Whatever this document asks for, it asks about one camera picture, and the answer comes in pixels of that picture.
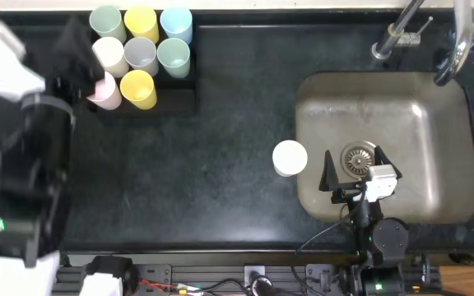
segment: drain strainer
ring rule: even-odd
[[[374,164],[374,145],[367,141],[357,141],[347,145],[342,152],[342,167],[353,177],[364,177]]]

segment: backsplash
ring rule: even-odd
[[[155,9],[303,9],[303,8],[393,8],[404,7],[409,0],[0,0],[0,11],[92,10],[105,4],[122,9],[149,4]],[[424,8],[452,7],[453,0],[425,0]]]

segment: chrome faucet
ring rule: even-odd
[[[403,10],[395,23],[387,28],[383,38],[372,46],[372,55],[380,60],[390,57],[391,52],[404,36],[404,28],[411,20],[412,16],[418,11],[424,0],[411,0],[409,5]],[[451,57],[444,61],[439,72],[434,77],[434,83],[437,86],[445,86],[460,71],[467,54],[472,45],[472,9],[470,0],[453,0],[454,19],[456,26],[456,43],[454,45]],[[420,33],[427,26],[425,24],[419,32],[413,34],[414,38],[419,39]]]

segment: sink basin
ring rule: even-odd
[[[395,194],[380,201],[387,217],[408,223],[458,223],[474,215],[474,146],[466,96],[432,73],[319,73],[297,93],[296,137],[309,161],[297,176],[298,198],[321,220],[342,205],[318,190],[326,150],[340,182],[366,173],[381,146],[403,173]]]

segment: pink cup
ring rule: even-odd
[[[122,103],[116,81],[108,72],[105,73],[103,80],[96,82],[95,94],[88,96],[87,99],[106,110],[116,109]]]

